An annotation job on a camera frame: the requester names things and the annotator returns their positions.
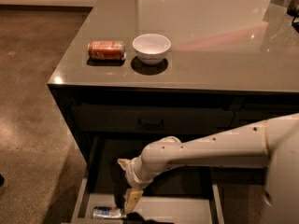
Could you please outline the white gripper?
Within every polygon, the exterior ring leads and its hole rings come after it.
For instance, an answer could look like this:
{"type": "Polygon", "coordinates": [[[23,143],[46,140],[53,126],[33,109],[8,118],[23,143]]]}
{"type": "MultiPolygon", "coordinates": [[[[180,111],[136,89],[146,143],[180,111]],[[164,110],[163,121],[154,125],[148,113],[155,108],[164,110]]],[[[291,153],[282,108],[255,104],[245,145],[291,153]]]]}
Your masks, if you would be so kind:
{"type": "Polygon", "coordinates": [[[118,165],[125,171],[125,177],[131,186],[125,193],[124,212],[132,213],[143,195],[143,190],[153,181],[153,173],[143,169],[140,158],[118,159],[118,165]]]}

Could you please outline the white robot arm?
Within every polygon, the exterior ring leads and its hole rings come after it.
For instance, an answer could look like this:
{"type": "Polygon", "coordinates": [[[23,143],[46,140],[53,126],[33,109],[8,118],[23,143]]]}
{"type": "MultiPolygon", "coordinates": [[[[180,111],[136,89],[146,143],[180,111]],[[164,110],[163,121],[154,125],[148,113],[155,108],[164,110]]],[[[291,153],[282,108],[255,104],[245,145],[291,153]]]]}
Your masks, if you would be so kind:
{"type": "Polygon", "coordinates": [[[129,189],[124,211],[133,212],[153,179],[181,166],[265,168],[261,224],[299,223],[299,114],[266,119],[186,143],[168,136],[131,160],[119,159],[129,189]]]}

